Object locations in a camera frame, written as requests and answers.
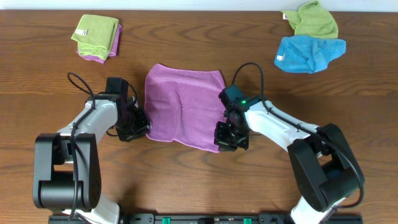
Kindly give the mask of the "pink microfiber cloth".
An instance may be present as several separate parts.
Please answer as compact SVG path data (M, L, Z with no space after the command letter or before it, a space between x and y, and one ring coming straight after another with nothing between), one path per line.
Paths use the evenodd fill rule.
M219 70L194 71L154 65L145 80L144 109L151 121L147 137L218 153L216 124L224 121L218 95L225 88Z

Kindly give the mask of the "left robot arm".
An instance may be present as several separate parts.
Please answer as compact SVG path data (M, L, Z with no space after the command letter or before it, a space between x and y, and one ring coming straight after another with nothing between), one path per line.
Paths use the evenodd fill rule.
M121 206L102 193L98 144L112 128L122 142L149 131L149 119L135 97L89 97L70 124L37 136L32 188L37 208L60 213L61 222L129 223Z

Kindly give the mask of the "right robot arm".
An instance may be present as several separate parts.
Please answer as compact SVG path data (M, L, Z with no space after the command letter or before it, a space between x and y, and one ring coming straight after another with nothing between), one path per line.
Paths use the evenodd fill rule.
M356 190L358 206L364 197L364 175L342 133L334 124L307 124L278 110L260 97L219 95L226 122L215 128L221 151L248 149L255 131L289 154L301 198L290 216L294 223L325 223Z

